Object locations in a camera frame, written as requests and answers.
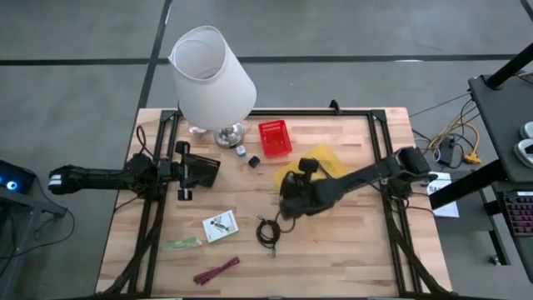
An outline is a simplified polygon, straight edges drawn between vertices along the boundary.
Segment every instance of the pink object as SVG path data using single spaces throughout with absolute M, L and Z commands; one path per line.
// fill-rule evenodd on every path
M 283 120 L 259 124 L 259 136 L 267 158 L 280 157 L 292 151 L 289 133 Z
M 204 285 L 208 283 L 211 279 L 218 276 L 218 274 L 226 271 L 229 267 L 236 265 L 240 262 L 241 261 L 239 260 L 239 257 L 234 257 L 229 262 L 224 263 L 223 266 L 216 267 L 211 271 L 203 272 L 202 274 L 198 274 L 192 280 L 194 280 L 196 284 Z

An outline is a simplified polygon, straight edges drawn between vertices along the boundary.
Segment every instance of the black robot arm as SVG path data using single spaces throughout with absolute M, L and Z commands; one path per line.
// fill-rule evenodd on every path
M 158 170 L 148 156 L 137 153 L 122 170 L 67 165 L 51 171 L 48 176 L 48 189 L 56 195 L 81 189 L 130 189 L 141 196 L 156 186 Z
M 303 158 L 298 168 L 304 173 L 288 172 L 283 178 L 279 206 L 285 219 L 320 213 L 332 208 L 344 194 L 380 180 L 386 183 L 392 197 L 405 199 L 412 192 L 411 183 L 436 177 L 429 174 L 430 167 L 422 153 L 413 147 L 402 148 L 344 177 L 311 181 L 311 175 L 319 167 L 316 159 Z
M 136 153 L 122 170 L 93 169 L 67 165 L 51 171 L 48 189 L 56 195 L 75 193 L 81 189 L 129 189 L 140 198 L 161 196 L 161 183 L 179 181 L 178 200 L 192 200 L 191 188 L 210 188 L 217 176 L 220 162 L 191 154 L 188 142 L 178 141 L 176 152 L 180 162 L 161 159 L 155 164 L 143 153 Z

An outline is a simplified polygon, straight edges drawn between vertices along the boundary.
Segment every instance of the concrete floor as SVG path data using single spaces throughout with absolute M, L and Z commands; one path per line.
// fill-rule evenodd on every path
M 4 0 L 0 60 L 149 58 L 164 0 Z M 518 0 L 174 0 L 159 57 L 198 25 L 218 27 L 237 56 L 512 54 L 533 41 Z M 257 107 L 407 107 L 411 113 L 466 92 L 466 80 L 504 61 L 271 63 L 244 67 L 257 85 Z M 121 168 L 146 65 L 1 66 L 0 157 L 47 173 L 73 163 Z M 157 66 L 149 108 L 174 108 L 168 66 Z M 466 99 L 412 118 L 437 134 Z M 496 158 L 481 120 L 479 154 Z M 66 242 L 27 254 L 17 299 L 56 299 L 94 291 L 116 192 L 54 197 L 76 216 Z M 486 233 L 441 235 L 454 291 L 529 298 L 528 282 L 502 220 L 511 265 L 492 267 Z M 64 236 L 71 221 L 45 230 Z

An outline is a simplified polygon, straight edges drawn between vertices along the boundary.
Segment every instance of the red container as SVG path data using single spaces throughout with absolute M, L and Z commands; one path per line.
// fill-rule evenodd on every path
M 267 158 L 280 157 L 292 151 L 291 140 L 283 120 L 259 124 L 259 136 Z

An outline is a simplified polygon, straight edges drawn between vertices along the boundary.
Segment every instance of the blue light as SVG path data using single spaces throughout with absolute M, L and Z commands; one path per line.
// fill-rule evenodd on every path
M 14 190 L 15 188 L 17 188 L 18 184 L 16 182 L 8 182 L 6 184 L 6 187 L 8 190 L 12 191 Z

